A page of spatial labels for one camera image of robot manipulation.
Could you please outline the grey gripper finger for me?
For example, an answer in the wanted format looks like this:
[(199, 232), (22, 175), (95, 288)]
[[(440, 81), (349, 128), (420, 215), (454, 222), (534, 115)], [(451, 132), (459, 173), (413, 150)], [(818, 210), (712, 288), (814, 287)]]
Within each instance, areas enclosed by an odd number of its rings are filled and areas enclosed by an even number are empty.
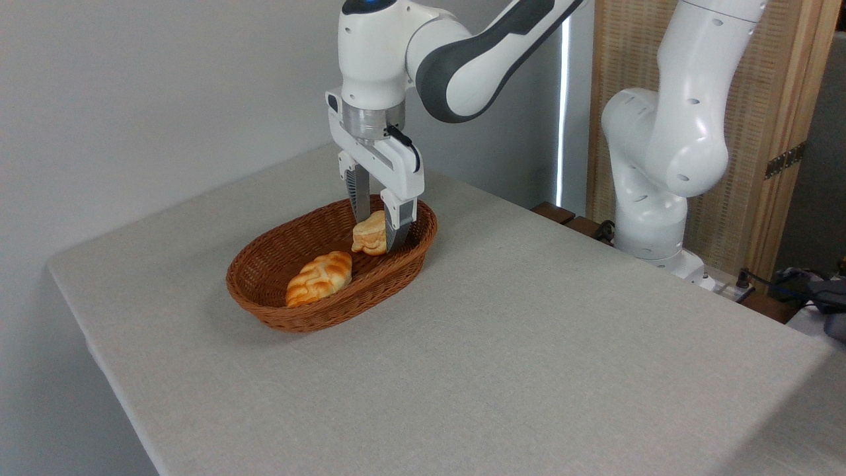
[(385, 214), (386, 248), (391, 254), (404, 245), (411, 226), (417, 220), (418, 197), (401, 199), (391, 189), (384, 188), (380, 198)]
[(371, 175), (347, 151), (341, 151), (338, 154), (338, 165), (356, 223), (369, 219), (371, 216), (371, 193), (369, 192)]

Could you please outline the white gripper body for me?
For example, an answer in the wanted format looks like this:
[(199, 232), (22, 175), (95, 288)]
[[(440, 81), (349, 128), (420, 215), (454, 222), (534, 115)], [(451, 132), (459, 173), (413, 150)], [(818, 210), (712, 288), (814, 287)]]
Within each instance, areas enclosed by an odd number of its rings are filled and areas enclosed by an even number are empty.
[(389, 126), (404, 127), (405, 101), (385, 110), (366, 110), (345, 102), (338, 89), (325, 97), (335, 144), (400, 200), (421, 195), (425, 172), (419, 157), (389, 133)]

